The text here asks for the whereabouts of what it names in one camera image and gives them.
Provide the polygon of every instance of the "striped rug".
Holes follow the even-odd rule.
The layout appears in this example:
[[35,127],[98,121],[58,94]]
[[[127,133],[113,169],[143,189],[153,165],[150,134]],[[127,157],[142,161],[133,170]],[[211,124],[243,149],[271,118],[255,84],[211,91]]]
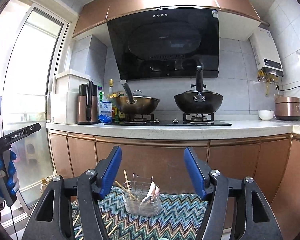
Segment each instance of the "striped rug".
[[[141,217],[126,212],[121,190],[112,187],[106,198],[99,202],[99,207],[105,225],[112,221],[108,232],[118,225],[111,234],[112,240],[157,240],[167,238],[170,240],[195,239],[200,227],[207,202],[203,202],[197,195],[166,195],[161,194],[162,210],[154,217]],[[73,220],[79,214],[78,204],[72,203]],[[74,225],[75,234],[81,229],[80,219]],[[82,238],[82,232],[76,239]]]

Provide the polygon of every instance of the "water heater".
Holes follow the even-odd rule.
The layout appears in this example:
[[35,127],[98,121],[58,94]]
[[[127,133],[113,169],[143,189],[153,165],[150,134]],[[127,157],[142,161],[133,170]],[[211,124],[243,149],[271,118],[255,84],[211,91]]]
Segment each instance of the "water heater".
[[283,70],[277,47],[271,33],[258,27],[250,36],[254,57],[258,70],[277,76],[283,76]]

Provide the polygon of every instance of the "wooden chopstick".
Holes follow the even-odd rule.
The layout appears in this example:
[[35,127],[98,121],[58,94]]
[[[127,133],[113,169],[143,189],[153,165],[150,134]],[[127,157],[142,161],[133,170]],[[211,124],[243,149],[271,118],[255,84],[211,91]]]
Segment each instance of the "wooden chopstick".
[[124,177],[126,178],[127,189],[128,189],[128,192],[130,193],[130,186],[129,186],[129,183],[128,183],[128,178],[127,178],[126,170],[123,170],[123,172],[124,172]]
[[134,195],[132,195],[130,192],[128,192],[128,190],[124,187],[124,186],[122,186],[119,182],[117,182],[116,180],[114,181],[120,188],[122,188],[125,192],[127,192],[131,197],[133,197],[135,200],[137,200],[137,198],[134,196]]
[[76,222],[78,221],[79,216],[80,216],[80,213],[79,213],[79,214],[77,215],[77,217],[75,218],[75,220],[74,220],[74,222],[73,222],[73,225],[76,224]]
[[110,221],[109,224],[106,225],[106,229],[108,229],[108,227],[112,224],[112,221]]
[[81,233],[81,231],[82,231],[82,227],[80,228],[80,230],[77,232],[77,234],[75,235],[75,238],[77,238],[78,237],[78,235]]
[[110,236],[112,233],[113,233],[113,231],[115,231],[115,229],[118,227],[118,225],[115,225],[114,226],[114,228],[112,228],[112,230],[110,231],[110,233],[108,234],[108,236]]

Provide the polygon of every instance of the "blue glove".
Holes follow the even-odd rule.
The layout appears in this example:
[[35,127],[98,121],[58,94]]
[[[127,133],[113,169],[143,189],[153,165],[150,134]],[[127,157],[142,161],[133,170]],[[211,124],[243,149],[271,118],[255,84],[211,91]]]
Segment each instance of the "blue glove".
[[[10,193],[12,195],[15,195],[17,193],[17,191],[19,190],[19,179],[18,179],[18,175],[17,175],[17,170],[14,167],[13,161],[17,158],[17,155],[10,150],[10,162],[9,162],[9,166],[8,166],[8,182],[7,182],[7,188],[10,190]],[[2,162],[2,160],[0,160],[0,170],[3,168],[4,164]],[[3,198],[3,194],[0,190],[0,204],[2,204],[4,202],[4,198]]]

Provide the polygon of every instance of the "kitchen countertop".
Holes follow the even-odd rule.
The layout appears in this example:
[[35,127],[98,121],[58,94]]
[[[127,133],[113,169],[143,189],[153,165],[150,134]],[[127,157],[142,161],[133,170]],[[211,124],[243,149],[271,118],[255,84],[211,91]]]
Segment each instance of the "kitchen countertop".
[[284,121],[226,121],[232,126],[109,126],[104,124],[77,125],[47,122],[51,130],[90,134],[97,136],[158,139],[158,140],[214,140],[300,134],[300,122]]

